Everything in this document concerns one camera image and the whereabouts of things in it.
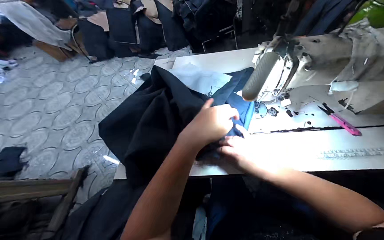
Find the green object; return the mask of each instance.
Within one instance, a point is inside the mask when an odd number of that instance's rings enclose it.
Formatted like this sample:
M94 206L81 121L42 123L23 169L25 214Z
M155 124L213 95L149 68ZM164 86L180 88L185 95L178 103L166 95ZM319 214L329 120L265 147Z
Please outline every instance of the green object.
M349 21L349 24L356 23L364 18L368 18L370 25L374 28L384 27L384 0L370 0L364 3Z

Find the tiled floor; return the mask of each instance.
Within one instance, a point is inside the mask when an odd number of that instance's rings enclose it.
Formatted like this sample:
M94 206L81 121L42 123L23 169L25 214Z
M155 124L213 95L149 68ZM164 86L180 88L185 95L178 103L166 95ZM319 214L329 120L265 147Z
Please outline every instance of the tiled floor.
M161 49L159 58L191 55ZM84 203L112 182L116 157L99 137L97 124L141 84L154 59L129 57L88 64L83 56L59 63L36 47L12 55L19 66L0 84L0 150L27 146L28 165L17 179L68 178L91 165L77 201Z

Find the forearm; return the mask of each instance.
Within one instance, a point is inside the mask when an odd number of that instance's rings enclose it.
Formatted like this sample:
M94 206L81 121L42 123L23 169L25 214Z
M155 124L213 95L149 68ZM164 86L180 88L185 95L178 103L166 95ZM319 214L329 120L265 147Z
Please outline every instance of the forearm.
M302 199L351 233L384 224L384 210L350 189L291 169L261 173L262 178Z
M174 220L193 161L200 148L178 140L137 201L121 239L151 239Z

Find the hand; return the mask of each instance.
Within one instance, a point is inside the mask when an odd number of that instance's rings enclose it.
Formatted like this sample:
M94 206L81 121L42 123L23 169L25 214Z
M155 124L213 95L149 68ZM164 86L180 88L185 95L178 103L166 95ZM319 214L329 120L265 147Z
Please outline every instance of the hand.
M231 117L239 119L239 113L229 104L210 107L214 99L210 98L201 111L180 133L179 139L199 150L205 145L217 141L233 127Z
M239 136L228 136L220 141L222 145L218 151L233 161L239 169L250 173L256 177L265 179L269 173L277 173L284 169L279 161L274 159L264 159L264 156L259 156L258 151L262 145L257 145L250 140L250 134L241 125L235 127L243 134L244 138Z

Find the white fabric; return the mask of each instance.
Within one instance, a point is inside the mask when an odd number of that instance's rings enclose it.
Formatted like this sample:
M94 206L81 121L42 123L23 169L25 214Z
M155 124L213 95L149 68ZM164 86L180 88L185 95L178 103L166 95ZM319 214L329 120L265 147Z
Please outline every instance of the white fabric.
M232 76L227 74L202 70L192 63L188 63L179 68L169 69L168 71L188 88L208 96L213 95L232 78Z
M70 30L58 29L29 4L21 1L0 3L0 12L14 25L36 40L71 50L65 45L70 41Z

